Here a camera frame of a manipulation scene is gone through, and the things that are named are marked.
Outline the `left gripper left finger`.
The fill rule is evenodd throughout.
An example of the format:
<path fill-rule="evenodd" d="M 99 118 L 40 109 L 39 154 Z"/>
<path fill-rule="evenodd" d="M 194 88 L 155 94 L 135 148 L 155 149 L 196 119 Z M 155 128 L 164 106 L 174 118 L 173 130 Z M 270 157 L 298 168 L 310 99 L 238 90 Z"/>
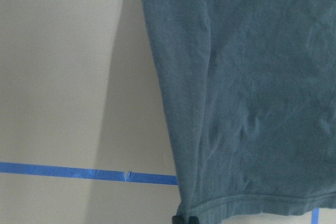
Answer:
<path fill-rule="evenodd" d="M 172 224 L 182 224 L 182 216 L 173 216 Z"/>

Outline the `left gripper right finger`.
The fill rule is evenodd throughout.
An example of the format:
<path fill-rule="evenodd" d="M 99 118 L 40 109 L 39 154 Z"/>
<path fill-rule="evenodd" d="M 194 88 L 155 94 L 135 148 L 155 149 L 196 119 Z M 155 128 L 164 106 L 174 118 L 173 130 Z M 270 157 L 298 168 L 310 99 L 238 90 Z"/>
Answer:
<path fill-rule="evenodd" d="M 190 216 L 188 219 L 188 224 L 200 224 L 197 216 Z"/>

